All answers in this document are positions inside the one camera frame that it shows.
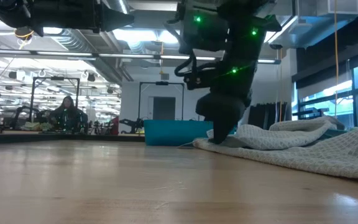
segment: green led light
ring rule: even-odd
[[[194,21],[201,22],[201,17],[200,16],[194,16]]]
[[[257,35],[258,34],[258,28],[253,28],[251,34],[252,35]]]
[[[239,71],[239,70],[238,70],[237,67],[233,67],[233,68],[231,69],[231,73],[233,73],[233,74],[236,74],[238,71]]]

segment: wooden tabletop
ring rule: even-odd
[[[0,223],[358,224],[358,181],[143,143],[0,144]]]

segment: woman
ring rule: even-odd
[[[79,128],[83,112],[74,106],[74,101],[70,96],[63,99],[62,104],[50,113],[50,119],[58,129],[73,130]]]

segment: blue container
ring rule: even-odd
[[[145,120],[144,134],[148,146],[181,146],[196,138],[206,138],[213,129],[210,121]]]

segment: door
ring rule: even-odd
[[[174,120],[175,104],[175,97],[154,97],[153,119]]]

